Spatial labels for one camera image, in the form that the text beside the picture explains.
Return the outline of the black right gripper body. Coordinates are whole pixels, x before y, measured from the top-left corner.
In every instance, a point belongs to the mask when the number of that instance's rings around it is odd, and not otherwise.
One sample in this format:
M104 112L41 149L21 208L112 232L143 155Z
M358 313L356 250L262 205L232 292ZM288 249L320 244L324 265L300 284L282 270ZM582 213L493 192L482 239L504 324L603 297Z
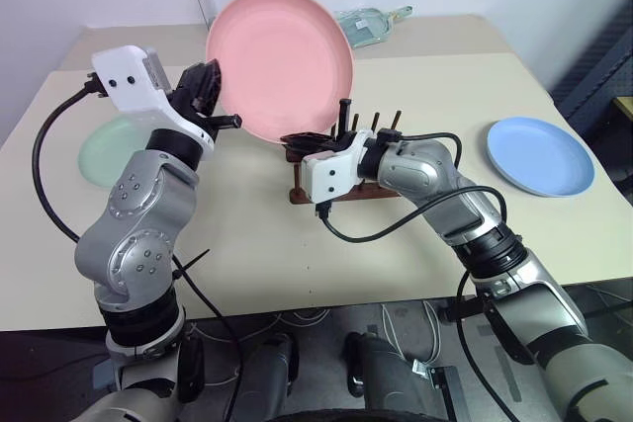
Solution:
M348 131L344 135L338 137L328 136L319 146L320 151L333 151L339 152L350 147L355 136L356 131Z

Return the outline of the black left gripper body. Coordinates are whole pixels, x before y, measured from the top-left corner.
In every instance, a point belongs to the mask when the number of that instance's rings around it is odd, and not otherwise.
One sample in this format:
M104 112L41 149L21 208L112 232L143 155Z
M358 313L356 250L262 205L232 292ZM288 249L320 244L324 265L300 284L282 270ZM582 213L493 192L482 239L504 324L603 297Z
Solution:
M177 86L169 96L170 106L185 120L197 126L202 125L202 117L194 108L194 100L206 74L206 65L197 63L186 68Z

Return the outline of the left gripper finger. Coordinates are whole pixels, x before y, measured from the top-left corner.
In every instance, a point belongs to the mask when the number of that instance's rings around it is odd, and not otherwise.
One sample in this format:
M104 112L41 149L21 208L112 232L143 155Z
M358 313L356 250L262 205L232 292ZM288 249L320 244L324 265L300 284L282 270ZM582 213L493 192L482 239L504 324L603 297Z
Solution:
M202 76L194 96L194 109L200 115L211 115L214 112L222 90L222 71L217 59L205 63Z
M242 118L240 115L223 115L202 118L202 128L204 129L229 129L241 128Z

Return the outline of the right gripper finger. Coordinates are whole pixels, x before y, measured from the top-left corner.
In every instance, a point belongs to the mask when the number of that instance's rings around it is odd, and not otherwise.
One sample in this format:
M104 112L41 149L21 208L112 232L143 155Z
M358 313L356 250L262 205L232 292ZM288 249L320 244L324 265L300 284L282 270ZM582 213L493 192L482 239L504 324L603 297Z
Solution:
M285 144L321 144L327 142L327 135L317 132L304 131L284 135L280 138Z
M286 143L285 157L288 162L301 162L306 156L322 152L319 145Z

